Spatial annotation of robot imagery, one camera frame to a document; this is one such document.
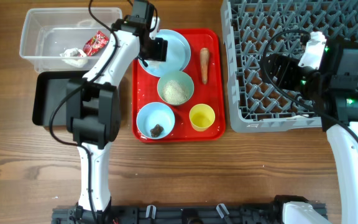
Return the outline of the green bowl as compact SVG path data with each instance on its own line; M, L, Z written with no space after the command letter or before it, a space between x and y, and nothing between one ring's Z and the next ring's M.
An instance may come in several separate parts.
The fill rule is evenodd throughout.
M167 73L164 76L160 77L160 79L159 79L159 81L157 83L157 92L158 92L159 97L162 100L163 100L163 98L162 98L162 88L166 84L166 82L168 82L169 80L176 80L176 81L180 82L188 90L189 95L190 95L189 99L193 96L195 86L194 86L192 78L185 72L175 71L175 72Z

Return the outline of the white rice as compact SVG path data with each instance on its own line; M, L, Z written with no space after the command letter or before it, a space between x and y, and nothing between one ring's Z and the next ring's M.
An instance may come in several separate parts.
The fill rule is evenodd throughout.
M169 80L162 88L163 100L171 105L181 105L189 96L188 90L176 80Z

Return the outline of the orange carrot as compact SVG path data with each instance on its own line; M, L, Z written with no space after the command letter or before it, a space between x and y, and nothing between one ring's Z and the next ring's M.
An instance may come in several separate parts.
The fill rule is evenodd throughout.
M202 48L200 50L200 68L201 68L201 79L204 85L208 83L208 64L209 64L209 49Z

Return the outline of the red snack wrapper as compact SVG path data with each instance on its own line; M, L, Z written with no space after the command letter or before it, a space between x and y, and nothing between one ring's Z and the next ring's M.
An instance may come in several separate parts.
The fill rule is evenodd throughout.
M90 38L89 41L85 43L82 51L89 57L93 56L104 48L108 42L109 37L99 30L92 38Z

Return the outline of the light blue bowl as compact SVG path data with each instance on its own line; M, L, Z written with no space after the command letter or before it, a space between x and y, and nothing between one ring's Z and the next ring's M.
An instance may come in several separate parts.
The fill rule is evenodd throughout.
M151 130L156 127L157 124L162 127L162 131L157 137L153 137ZM173 131L175 115L172 109L164 103L148 103L138 112L136 126L142 138L152 140L162 139Z

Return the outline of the white tissue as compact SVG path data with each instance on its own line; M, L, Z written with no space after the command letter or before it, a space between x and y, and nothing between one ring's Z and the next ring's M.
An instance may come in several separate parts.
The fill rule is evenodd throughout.
M87 55L82 49L66 49L60 56L65 63L76 68L83 68L88 63Z

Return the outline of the brown food chunk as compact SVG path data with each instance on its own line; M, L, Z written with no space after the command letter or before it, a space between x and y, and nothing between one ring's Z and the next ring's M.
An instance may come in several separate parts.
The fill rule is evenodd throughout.
M150 135L152 138L157 138L163 133L163 127L159 124L156 124L151 130Z

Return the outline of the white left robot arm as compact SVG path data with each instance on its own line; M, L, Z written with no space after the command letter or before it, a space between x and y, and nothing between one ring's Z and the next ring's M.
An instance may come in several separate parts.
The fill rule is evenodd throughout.
M75 218L80 223L111 221L108 165L109 150L121 123L118 87L137 57L166 60L168 42L157 37L159 25L157 16L118 19L94 67L68 83L64 98L67 130L81 157L81 195L75 205Z

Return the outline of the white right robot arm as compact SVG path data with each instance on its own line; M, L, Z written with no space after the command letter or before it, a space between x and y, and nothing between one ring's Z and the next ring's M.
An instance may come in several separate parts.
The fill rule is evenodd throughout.
M321 118L334 154L343 223L358 223L358 43L301 31L301 59L263 52L265 82Z

